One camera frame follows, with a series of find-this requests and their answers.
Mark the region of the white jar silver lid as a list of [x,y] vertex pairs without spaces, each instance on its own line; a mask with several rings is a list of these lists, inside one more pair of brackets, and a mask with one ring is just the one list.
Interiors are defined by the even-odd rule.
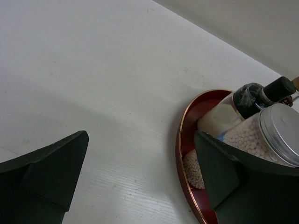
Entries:
[[[279,158],[266,143],[259,127],[259,117],[259,114],[251,116],[242,123],[217,136],[217,139],[255,157],[275,164],[294,167],[294,165]],[[194,188],[205,189],[196,150],[192,150],[184,156],[183,167],[188,183]]]

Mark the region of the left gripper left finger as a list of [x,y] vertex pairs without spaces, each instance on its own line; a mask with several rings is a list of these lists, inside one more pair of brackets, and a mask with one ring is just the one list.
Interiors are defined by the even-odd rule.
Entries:
[[69,211],[89,136],[78,131],[0,164],[2,224],[60,224]]

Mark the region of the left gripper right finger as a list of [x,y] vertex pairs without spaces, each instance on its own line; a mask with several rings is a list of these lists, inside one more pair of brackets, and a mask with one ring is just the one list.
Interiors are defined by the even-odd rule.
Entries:
[[194,145],[210,207],[220,224],[297,224],[299,170],[196,131]]

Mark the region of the white jar black pump lid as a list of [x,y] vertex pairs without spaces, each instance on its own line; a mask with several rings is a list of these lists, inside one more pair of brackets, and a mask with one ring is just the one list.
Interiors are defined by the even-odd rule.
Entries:
[[213,137],[236,126],[275,103],[292,106],[299,98],[299,79],[280,77],[266,86],[249,83],[230,93],[197,122],[197,128]]

